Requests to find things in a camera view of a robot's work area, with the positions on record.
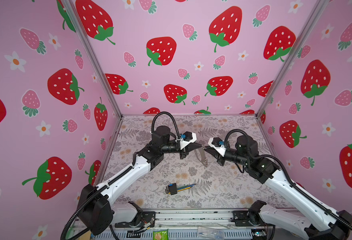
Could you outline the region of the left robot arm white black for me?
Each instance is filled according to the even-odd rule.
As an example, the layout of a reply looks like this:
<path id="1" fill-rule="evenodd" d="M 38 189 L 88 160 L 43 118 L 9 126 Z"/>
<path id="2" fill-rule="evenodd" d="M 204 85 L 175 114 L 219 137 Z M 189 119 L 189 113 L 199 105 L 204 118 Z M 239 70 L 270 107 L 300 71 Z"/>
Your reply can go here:
<path id="1" fill-rule="evenodd" d="M 113 228 L 114 217 L 120 217 L 119 223 L 139 225 L 142 220 L 142 209 L 134 202 L 118 209 L 113 204 L 120 195 L 136 180 L 152 171 L 164 159 L 165 154 L 178 153 L 180 159 L 201 148 L 197 143 L 197 135 L 192 132 L 181 134 L 178 128 L 172 133 L 167 126 L 151 125 L 151 141 L 143 149 L 133 154 L 132 163 L 113 177 L 96 185 L 88 184 L 81 192 L 77 210 L 70 217 L 60 238 L 65 240 L 67 233 L 76 218 L 79 218 L 86 228 L 72 237 L 78 239 L 87 232 L 97 236 L 107 228 Z"/>

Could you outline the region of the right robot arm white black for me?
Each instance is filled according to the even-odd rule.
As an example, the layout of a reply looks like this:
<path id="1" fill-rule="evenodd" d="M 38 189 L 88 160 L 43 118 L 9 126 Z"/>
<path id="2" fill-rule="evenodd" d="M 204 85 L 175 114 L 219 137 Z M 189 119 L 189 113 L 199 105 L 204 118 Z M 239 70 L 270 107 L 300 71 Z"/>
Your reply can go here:
<path id="1" fill-rule="evenodd" d="M 305 240 L 346 240 L 352 233 L 352 215 L 319 201 L 289 176 L 279 159 L 260 155 L 258 143 L 245 131 L 234 129 L 224 140 L 210 138 L 204 150 L 223 166 L 232 162 L 243 172 L 265 184 L 292 204 L 302 216 L 290 214 L 256 201 L 248 210 L 249 221 L 283 228 Z"/>

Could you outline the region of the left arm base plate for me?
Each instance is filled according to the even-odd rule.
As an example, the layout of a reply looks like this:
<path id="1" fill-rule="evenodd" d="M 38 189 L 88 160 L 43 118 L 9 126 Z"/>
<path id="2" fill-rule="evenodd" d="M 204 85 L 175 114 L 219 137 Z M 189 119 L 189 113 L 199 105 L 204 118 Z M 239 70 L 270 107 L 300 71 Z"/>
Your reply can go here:
<path id="1" fill-rule="evenodd" d="M 149 227 L 154 227 L 156 222 L 156 212 L 139 212 L 131 222 L 121 222 L 114 225 L 115 228 L 141 228 L 146 224 Z"/>

